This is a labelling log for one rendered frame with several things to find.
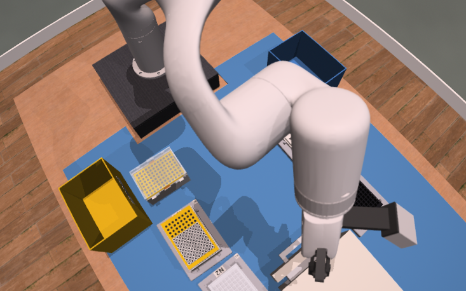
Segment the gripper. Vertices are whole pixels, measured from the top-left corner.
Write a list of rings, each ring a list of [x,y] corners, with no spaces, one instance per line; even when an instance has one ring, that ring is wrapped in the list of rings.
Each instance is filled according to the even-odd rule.
[[[296,202],[302,209],[301,255],[311,258],[308,263],[308,274],[313,276],[315,282],[324,283],[324,276],[328,277],[331,270],[330,259],[335,258],[338,251],[343,216],[353,205],[339,215],[320,216],[305,210],[297,199]]]

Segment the blue bench mat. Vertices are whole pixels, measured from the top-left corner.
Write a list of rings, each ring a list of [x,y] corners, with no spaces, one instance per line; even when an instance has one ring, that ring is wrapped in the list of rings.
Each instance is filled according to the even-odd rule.
[[[214,68],[227,82],[221,100],[267,67],[268,51],[282,40],[273,32]],[[131,170],[170,147],[189,182],[154,205]],[[152,224],[113,253],[107,253],[129,291],[202,291],[198,284],[236,253],[268,291],[278,256],[301,236],[302,209],[294,197],[292,160],[277,145],[255,165],[224,166],[211,155],[181,114],[137,144],[127,127],[63,169],[68,180],[104,158],[127,182]],[[403,291],[466,291],[466,222],[420,172],[370,124],[361,175],[388,202],[414,216],[417,245],[399,248],[366,231],[358,237]],[[232,253],[191,281],[157,224],[196,199]]]

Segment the dark blue open-top bin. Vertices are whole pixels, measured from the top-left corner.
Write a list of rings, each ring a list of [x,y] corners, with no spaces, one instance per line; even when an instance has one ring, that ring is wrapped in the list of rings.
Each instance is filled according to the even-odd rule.
[[[268,51],[267,66],[278,61],[292,62],[330,87],[338,87],[346,71],[343,64],[303,30]]]

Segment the yellow well plate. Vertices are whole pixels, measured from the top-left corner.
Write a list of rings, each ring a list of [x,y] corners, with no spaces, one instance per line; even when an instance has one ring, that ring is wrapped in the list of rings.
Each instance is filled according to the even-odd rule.
[[[191,205],[160,225],[189,271],[222,251]]]

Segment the yellow open-top bin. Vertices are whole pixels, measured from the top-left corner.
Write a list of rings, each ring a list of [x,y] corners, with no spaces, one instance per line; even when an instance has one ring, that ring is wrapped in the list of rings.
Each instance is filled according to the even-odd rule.
[[[91,251],[113,253],[152,224],[122,174],[103,158],[58,189]]]

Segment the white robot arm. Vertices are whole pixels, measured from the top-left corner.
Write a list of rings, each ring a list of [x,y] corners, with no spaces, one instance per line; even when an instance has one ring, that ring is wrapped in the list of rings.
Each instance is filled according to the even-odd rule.
[[[371,122],[358,95],[278,61],[219,100],[203,71],[200,42],[221,0],[155,0],[165,15],[164,42],[145,5],[152,0],[102,1],[134,57],[136,75],[166,74],[177,107],[216,160],[235,170],[249,168],[291,134],[298,203],[320,216],[339,215],[353,205]],[[381,231],[399,248],[417,245],[414,216],[396,202],[353,206],[342,228]]]

